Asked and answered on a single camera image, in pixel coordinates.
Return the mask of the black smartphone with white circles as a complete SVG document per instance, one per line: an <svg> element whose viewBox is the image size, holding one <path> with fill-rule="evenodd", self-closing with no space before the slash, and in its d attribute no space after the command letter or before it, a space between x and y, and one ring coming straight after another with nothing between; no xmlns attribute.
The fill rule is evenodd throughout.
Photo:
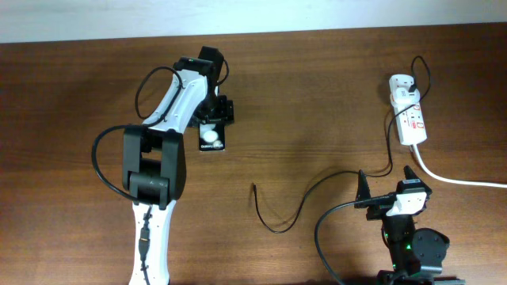
<svg viewBox="0 0 507 285"><path fill-rule="evenodd" d="M199 150L201 152L224 151L225 148L225 126L223 124L199 125Z"/></svg>

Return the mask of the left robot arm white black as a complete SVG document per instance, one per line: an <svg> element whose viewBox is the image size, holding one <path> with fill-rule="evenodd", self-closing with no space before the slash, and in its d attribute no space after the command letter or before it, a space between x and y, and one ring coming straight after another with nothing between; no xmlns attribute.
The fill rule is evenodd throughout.
<svg viewBox="0 0 507 285"><path fill-rule="evenodd" d="M180 58L169 68L173 81L159 106L124 132L122 180L135 217L131 284L170 283L170 223L186 182L184 133L197 128L203 152L225 149L225 127L234 122L233 102L219 92L227 68L214 47Z"/></svg>

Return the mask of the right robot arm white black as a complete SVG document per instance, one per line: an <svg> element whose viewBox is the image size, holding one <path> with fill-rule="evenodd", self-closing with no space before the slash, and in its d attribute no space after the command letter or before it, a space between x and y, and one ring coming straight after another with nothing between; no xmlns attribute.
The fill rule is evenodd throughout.
<svg viewBox="0 0 507 285"><path fill-rule="evenodd" d="M393 192L373 197L367 176L360 171L355 208L367 210L368 221L382 222L382 235L392 269L381 270L376 282L382 285L465 284L464 279L442 277L443 261L450 239L430 228L416 228L414 217L426 209L432 189L407 165L405 178Z"/></svg>

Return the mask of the white USB charger plug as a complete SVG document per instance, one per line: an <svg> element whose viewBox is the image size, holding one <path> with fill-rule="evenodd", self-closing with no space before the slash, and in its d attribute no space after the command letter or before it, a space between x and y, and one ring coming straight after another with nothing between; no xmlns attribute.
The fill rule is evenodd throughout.
<svg viewBox="0 0 507 285"><path fill-rule="evenodd" d="M419 102L420 98L421 95L418 89L410 92L405 87L399 87L391 92L391 104L393 107L414 105Z"/></svg>

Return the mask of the white power strip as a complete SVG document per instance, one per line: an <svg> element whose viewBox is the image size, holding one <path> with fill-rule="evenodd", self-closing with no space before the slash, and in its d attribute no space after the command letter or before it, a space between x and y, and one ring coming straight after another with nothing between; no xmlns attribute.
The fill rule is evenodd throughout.
<svg viewBox="0 0 507 285"><path fill-rule="evenodd" d="M410 88L414 84L414 78L407 74L395 74L389 79L390 91L394 91L396 88L405 87L410 92L418 89L415 88L413 91ZM398 128L398 137L400 143L404 146L417 145L423 143L427 139L425 122L421 112L420 103L393 107L396 115L396 124Z"/></svg>

